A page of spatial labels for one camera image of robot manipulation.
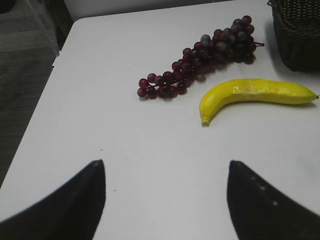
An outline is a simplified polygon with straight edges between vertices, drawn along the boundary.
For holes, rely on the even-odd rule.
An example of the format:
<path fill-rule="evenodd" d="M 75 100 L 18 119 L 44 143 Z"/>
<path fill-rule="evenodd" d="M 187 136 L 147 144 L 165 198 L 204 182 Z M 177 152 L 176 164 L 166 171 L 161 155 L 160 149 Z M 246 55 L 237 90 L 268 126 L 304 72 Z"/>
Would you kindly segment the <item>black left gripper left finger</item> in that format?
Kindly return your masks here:
<path fill-rule="evenodd" d="M 1 221 L 2 240 L 92 240 L 106 202 L 104 162 L 94 160 L 60 188 Z"/>

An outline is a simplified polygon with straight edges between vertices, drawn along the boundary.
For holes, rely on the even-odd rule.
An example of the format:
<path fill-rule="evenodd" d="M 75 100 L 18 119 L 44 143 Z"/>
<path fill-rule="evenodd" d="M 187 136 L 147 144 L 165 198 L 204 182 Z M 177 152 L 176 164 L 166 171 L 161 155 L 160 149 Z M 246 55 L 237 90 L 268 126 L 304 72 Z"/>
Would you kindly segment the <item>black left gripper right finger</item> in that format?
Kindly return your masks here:
<path fill-rule="evenodd" d="M 318 240 L 320 217 L 241 161 L 229 163 L 226 199 L 240 240 Z"/>

